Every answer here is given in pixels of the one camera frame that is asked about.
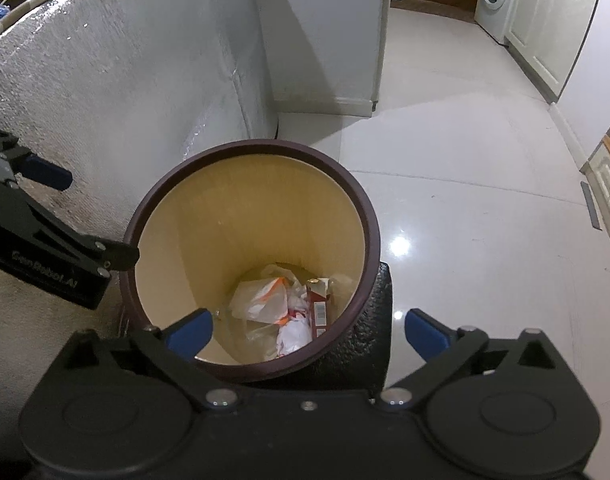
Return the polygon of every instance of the barcode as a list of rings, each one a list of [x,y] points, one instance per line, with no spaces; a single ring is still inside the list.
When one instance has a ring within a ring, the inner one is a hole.
[[[327,326],[327,309],[325,301],[314,302],[314,324],[316,326]]]

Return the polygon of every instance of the screw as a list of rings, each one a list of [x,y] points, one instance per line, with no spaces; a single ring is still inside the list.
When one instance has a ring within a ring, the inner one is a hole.
[[[318,405],[313,400],[303,400],[300,403],[300,407],[306,412],[313,412]]]
[[[412,400],[412,393],[404,388],[390,388],[382,392],[380,398],[390,406],[403,406]]]
[[[207,399],[207,402],[212,406],[224,408],[226,406],[233,406],[238,400],[238,396],[234,390],[218,388],[207,392],[205,399]]]

